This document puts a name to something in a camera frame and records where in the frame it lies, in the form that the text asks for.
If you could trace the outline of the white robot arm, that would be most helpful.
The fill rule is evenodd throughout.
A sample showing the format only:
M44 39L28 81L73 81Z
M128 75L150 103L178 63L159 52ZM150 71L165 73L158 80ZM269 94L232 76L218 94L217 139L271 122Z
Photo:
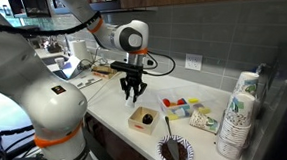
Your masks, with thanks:
M133 20L126 25L106 24L88 0L60 0L99 46L118 49L134 57L124 63L122 81L126 98L136 101L143 94L143 57L148 48L149 26ZM26 30L14 28L0 14L0 93L11 98L29 116L34 141L47 160L94 160L84 137L83 117L87 100L70 82L50 71L30 43Z

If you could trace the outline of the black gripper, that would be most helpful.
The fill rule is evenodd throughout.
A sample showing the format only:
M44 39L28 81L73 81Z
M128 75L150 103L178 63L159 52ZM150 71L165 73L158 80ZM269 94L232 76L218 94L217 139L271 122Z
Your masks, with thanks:
M130 96L130 89L133 87L135 93L133 96L133 102L135 103L137 97L142 95L147 87L147 84L142 82L143 68L133 64L122 63L120 61L111 63L110 67L118 70L119 72L126 73L126 77L120 80L121 89L125 92L125 100L127 100Z

